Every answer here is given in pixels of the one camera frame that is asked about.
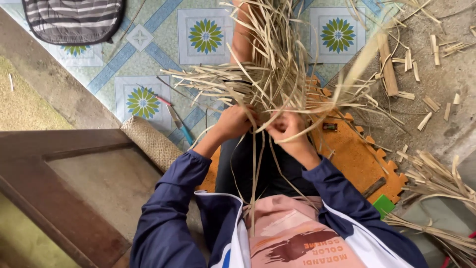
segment jacket sleeve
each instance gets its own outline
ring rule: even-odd
[[[342,221],[335,221],[335,217],[329,216],[328,208],[336,210],[363,225],[413,267],[427,268],[428,265],[416,245],[381,221],[377,209],[329,160],[320,157],[320,165],[309,171],[303,170],[303,177],[314,184],[325,203],[319,212],[319,221],[334,230],[340,229],[339,233],[352,233],[351,224],[346,226]]]
[[[188,151],[175,160],[142,206],[130,253],[131,268],[204,268],[206,261],[187,227],[193,191],[211,160]]]

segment pink t-shirt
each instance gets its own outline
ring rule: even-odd
[[[322,207],[320,197],[308,199],[317,209]],[[318,214],[302,197],[277,195],[259,199],[255,204],[254,237],[250,211],[245,216],[252,268],[364,268],[344,239],[318,222]]]

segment wooden frame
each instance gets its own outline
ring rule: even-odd
[[[0,132],[0,191],[81,267],[128,267],[131,244],[47,161],[135,146],[119,129]]]

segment gray striped cloth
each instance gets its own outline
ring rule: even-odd
[[[92,45],[110,40],[125,0],[22,0],[28,25],[47,43]]]

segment black pants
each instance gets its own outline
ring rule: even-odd
[[[264,152],[259,168],[258,185],[255,198],[273,195],[300,196],[296,190],[280,175],[271,152],[269,135],[266,131]],[[246,202],[249,202],[253,186],[253,135],[246,133],[241,137],[228,140],[221,145],[215,192],[228,193],[239,197],[237,187]],[[319,196],[312,183],[302,177],[302,165],[287,154],[279,145],[271,142],[282,174],[305,196]],[[262,133],[256,134],[256,166],[263,145]]]

